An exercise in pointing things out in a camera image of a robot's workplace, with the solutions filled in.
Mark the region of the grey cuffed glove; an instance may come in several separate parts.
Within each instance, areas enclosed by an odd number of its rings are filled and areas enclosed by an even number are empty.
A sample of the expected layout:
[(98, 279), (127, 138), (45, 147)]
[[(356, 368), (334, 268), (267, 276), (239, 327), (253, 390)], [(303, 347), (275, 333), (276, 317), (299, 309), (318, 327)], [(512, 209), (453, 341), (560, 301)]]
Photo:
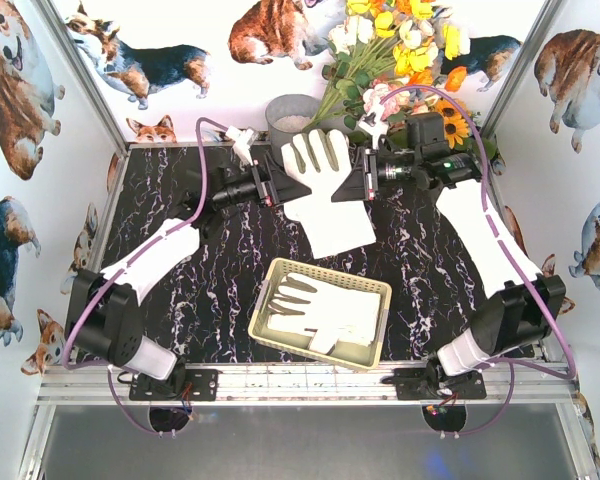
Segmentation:
[(347, 137), (339, 130), (313, 129), (281, 147), (285, 173), (311, 190), (284, 205), (285, 216), (300, 223), (316, 259), (376, 242), (362, 201), (335, 203), (332, 195), (352, 171)]

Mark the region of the white glove green fingertips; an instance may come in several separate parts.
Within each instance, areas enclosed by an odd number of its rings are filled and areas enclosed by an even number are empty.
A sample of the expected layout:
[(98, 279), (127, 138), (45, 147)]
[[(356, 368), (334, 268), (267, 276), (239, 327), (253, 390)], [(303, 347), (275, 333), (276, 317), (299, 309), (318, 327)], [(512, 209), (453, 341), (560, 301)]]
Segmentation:
[(269, 329), (307, 336), (308, 349), (326, 355), (339, 343), (370, 346), (380, 306), (378, 293), (288, 273), (274, 288), (265, 311)]

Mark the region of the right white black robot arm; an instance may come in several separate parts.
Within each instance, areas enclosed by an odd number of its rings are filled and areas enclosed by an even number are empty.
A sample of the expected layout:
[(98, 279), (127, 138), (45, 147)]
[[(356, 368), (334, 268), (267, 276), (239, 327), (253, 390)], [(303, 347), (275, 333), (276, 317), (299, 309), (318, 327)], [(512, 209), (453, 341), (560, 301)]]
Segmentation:
[(352, 171), (332, 201), (372, 201), (384, 185), (413, 183), (453, 226), (486, 295), (466, 330), (436, 351), (434, 373), (457, 377), (488, 368), (506, 361), (508, 352), (549, 335), (563, 342), (556, 319), (564, 282), (545, 275), (516, 243), (486, 195), (475, 155), (449, 147), (438, 113), (408, 117), (407, 146), (400, 149), (387, 138), (380, 113), (374, 108), (360, 120), (371, 143), (357, 149)]

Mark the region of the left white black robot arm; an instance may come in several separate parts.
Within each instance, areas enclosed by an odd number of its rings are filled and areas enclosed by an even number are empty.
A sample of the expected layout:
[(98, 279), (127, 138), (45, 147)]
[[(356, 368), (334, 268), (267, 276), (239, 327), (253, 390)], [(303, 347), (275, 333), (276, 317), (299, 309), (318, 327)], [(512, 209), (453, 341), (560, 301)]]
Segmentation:
[(103, 270), (83, 269), (77, 274), (65, 326), (64, 368), (75, 369), (70, 354), (78, 347), (93, 355), (95, 365), (114, 365), (156, 380), (170, 378), (177, 357), (145, 336), (138, 314), (147, 294), (199, 249), (222, 209), (249, 201), (275, 207), (310, 195), (310, 187), (275, 166), (269, 156), (253, 157), (255, 131), (234, 126), (223, 131), (247, 169), (245, 176), (212, 184), (205, 151), (200, 149), (195, 190), (185, 194), (157, 231)]

